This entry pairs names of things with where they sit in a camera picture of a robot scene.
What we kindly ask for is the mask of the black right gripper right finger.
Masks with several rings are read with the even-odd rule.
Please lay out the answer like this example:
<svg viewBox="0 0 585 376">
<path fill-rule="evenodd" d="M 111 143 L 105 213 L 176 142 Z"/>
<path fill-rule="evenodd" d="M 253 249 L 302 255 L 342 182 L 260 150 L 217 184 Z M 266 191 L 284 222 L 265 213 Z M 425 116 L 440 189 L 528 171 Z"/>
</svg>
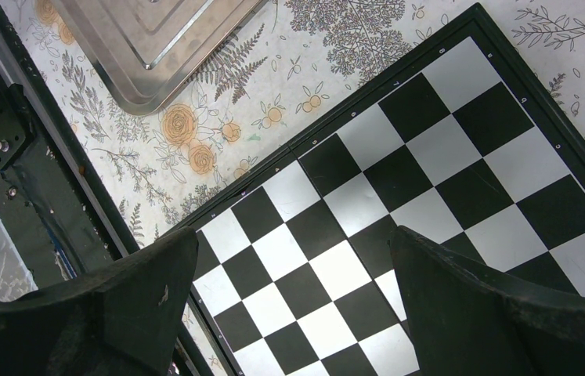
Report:
<svg viewBox="0 0 585 376">
<path fill-rule="evenodd" d="M 405 226 L 389 242 L 425 375 L 585 375 L 585 298 L 476 262 Z"/>
</svg>

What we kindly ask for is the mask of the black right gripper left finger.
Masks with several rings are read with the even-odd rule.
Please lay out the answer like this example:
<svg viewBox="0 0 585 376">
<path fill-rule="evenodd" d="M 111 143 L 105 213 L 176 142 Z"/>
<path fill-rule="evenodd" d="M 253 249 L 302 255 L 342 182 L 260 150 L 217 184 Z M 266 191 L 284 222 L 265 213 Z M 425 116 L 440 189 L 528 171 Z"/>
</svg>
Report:
<svg viewBox="0 0 585 376">
<path fill-rule="evenodd" d="M 0 375 L 164 375 L 199 242 L 183 227 L 74 279 L 0 302 Z"/>
</svg>

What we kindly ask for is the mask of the metal tray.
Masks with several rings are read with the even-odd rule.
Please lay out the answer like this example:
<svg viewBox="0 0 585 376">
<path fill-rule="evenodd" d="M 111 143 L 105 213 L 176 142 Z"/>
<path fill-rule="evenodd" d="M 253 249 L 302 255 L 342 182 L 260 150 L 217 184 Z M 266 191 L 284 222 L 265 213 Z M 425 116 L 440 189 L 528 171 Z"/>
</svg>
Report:
<svg viewBox="0 0 585 376">
<path fill-rule="evenodd" d="M 152 114 L 260 3 L 54 1 L 96 73 L 125 112 Z"/>
</svg>

